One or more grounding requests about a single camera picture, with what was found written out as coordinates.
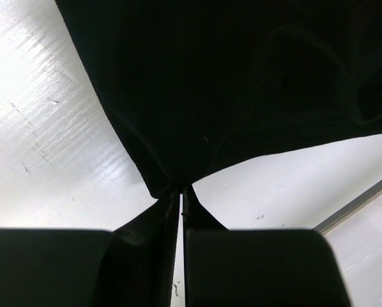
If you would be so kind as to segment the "black skirt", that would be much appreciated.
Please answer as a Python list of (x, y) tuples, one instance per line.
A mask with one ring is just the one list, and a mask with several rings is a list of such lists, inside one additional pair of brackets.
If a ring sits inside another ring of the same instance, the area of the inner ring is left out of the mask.
[(382, 134), (382, 1), (58, 1), (150, 195)]

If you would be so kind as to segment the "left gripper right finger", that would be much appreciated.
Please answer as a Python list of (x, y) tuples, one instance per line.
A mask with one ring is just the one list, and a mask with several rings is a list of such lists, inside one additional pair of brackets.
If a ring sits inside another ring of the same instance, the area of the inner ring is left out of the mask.
[(187, 306), (349, 306), (335, 256), (314, 230), (229, 230), (183, 192)]

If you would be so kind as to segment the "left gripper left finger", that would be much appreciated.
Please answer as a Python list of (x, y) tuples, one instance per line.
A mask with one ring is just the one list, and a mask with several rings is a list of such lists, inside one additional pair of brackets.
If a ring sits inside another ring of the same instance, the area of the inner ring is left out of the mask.
[(0, 228), (0, 306), (169, 306), (180, 196), (112, 232)]

